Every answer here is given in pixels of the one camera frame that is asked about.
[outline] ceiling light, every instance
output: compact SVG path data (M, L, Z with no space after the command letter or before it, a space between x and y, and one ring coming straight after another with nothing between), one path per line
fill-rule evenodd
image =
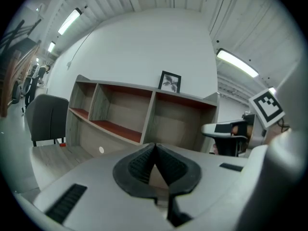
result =
M276 90L274 87L269 88L269 91L274 95L276 93Z
M67 17L67 19L63 22L60 27L58 33L63 35L63 33L68 29L68 27L82 14L79 8L75 8L73 12Z
M52 52L52 49L54 48L55 45L56 45L55 42L52 41L48 47L48 51Z
M234 56L230 52L227 52L226 50L219 49L217 52L217 57L242 69L244 72L246 72L253 78L259 75L258 72L254 70L251 66L249 66L247 63L243 62L241 59Z

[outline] wall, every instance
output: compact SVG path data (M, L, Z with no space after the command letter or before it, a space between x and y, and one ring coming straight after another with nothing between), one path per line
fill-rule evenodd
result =
M215 55L200 13L154 9L110 19L56 61L48 94L69 99L77 75L158 87L162 70L182 76L180 91L205 97L217 91Z
M241 119L245 111L249 111L249 107L227 98L220 98L218 122L232 121Z

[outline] white ceiling panel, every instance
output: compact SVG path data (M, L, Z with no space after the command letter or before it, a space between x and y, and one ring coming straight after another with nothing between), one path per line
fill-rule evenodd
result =
M83 14L73 22L69 30L60 36L58 33L60 26L75 8L79 8ZM56 9L57 12L51 18L45 40L46 45L44 45L46 47L51 41L55 41L56 54L61 54L81 34L99 22L133 11L130 0L60 0Z
M76 7L83 14L57 38L61 24ZM59 0L44 47L56 40L55 52L60 54L99 22L131 12L133 8L138 11L182 8L200 12L214 52L224 48L259 72L259 77L251 78L217 59L218 74L228 80L218 82L219 88L244 100L266 87L277 87L306 47L291 16L277 0Z

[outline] person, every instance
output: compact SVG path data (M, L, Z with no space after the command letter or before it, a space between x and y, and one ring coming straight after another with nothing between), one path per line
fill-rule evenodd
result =
M39 68L38 67L36 68L33 76L31 77L32 83L31 83L31 86L30 86L30 90L26 94L26 99L25 99L26 109L35 97L35 91L37 89L37 84L43 82L44 74L45 73L48 74L50 68L51 67L49 65L43 65Z

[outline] framed photo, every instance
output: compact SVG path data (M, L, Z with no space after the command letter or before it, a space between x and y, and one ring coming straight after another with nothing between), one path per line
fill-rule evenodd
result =
M158 89L179 93L180 87L181 76L166 71L162 72Z

